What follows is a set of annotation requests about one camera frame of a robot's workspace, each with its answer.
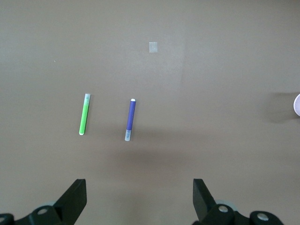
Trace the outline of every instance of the blue marker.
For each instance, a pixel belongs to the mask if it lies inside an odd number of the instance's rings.
[[[125,141],[127,142],[130,141],[134,114],[135,114],[135,99],[131,99],[130,106],[129,106],[128,120],[127,120],[126,134],[125,134]]]

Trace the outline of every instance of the marker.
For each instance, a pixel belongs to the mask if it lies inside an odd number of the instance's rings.
[[[130,100],[130,106],[129,106],[129,113],[128,113],[128,120],[127,120],[127,128],[125,133],[125,141],[130,141],[130,135],[132,130],[132,124],[133,124],[133,116],[135,114],[135,99]]]
[[[85,94],[83,109],[82,109],[81,122],[80,122],[80,128],[79,128],[79,134],[80,135],[84,135],[84,132],[85,132],[86,119],[88,117],[88,111],[89,111],[89,104],[90,104],[90,94]]]

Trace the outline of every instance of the white cup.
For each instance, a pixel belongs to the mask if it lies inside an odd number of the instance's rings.
[[[294,101],[294,110],[295,113],[300,116],[300,94],[295,98]]]

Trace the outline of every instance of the small white square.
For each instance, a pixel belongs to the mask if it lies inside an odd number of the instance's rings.
[[[149,42],[149,52],[150,53],[158,52],[158,43],[157,42]]]

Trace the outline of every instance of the green marker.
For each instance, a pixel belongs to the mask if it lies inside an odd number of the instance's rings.
[[[82,109],[81,122],[80,122],[80,128],[79,128],[79,134],[80,135],[84,135],[84,132],[85,132],[85,125],[86,125],[86,119],[88,117],[89,104],[90,104],[90,94],[85,94],[83,109]]]

